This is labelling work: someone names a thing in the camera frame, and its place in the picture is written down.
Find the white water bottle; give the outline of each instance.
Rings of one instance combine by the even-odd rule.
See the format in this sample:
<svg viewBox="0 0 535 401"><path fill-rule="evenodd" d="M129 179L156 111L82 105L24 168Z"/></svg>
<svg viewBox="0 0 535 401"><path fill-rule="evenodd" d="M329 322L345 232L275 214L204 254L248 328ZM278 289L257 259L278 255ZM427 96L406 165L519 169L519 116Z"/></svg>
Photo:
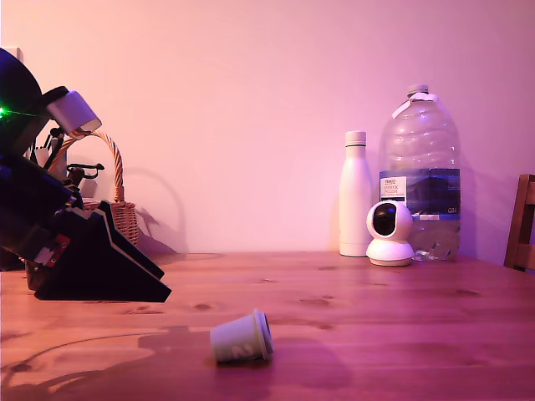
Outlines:
<svg viewBox="0 0 535 401"><path fill-rule="evenodd" d="M345 162L340 180L339 206L340 255L366 256L366 249L371 242L366 216L372 206L372 189L364 131L345 134Z"/></svg>

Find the security camera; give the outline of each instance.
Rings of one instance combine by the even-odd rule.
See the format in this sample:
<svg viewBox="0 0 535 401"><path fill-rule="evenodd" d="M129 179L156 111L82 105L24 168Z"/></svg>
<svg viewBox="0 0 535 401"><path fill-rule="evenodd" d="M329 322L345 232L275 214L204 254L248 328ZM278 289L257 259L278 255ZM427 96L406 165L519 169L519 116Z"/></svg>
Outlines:
<svg viewBox="0 0 535 401"><path fill-rule="evenodd" d="M412 215L401 202L384 200L368 212L366 225L374 240L366 256L379 266L407 266L415 255L407 238L412 227Z"/></svg>

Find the camera lens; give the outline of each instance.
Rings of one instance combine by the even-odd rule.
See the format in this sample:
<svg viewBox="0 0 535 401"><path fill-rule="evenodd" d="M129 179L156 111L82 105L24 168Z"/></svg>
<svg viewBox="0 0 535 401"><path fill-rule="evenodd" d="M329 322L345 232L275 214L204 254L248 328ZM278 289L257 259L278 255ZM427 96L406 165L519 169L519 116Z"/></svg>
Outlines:
<svg viewBox="0 0 535 401"><path fill-rule="evenodd" d="M395 206L384 203L377 206L373 219L374 229L382 236L389 236L395 230Z"/></svg>

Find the white wall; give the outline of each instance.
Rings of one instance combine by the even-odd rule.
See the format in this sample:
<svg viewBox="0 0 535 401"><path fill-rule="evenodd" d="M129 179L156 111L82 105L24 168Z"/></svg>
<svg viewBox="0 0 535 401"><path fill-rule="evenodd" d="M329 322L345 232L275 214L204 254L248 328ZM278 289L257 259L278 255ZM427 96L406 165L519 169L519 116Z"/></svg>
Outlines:
<svg viewBox="0 0 535 401"><path fill-rule="evenodd" d="M175 251L337 245L344 132L381 131L425 82L461 134L462 251L502 262L535 172L531 0L3 0L2 46L43 90L78 90L125 162L126 195ZM108 170L87 139L71 161Z"/></svg>

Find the table surface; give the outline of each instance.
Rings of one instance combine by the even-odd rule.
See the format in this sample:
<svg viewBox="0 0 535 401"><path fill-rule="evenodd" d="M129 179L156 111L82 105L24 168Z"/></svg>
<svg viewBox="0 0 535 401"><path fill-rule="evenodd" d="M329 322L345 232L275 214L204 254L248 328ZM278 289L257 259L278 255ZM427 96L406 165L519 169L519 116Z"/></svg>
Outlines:
<svg viewBox="0 0 535 401"><path fill-rule="evenodd" d="M39 301L2 273L2 400L535 399L533 275L327 252L154 260L163 304ZM217 365L210 328L254 308L273 360Z"/></svg>

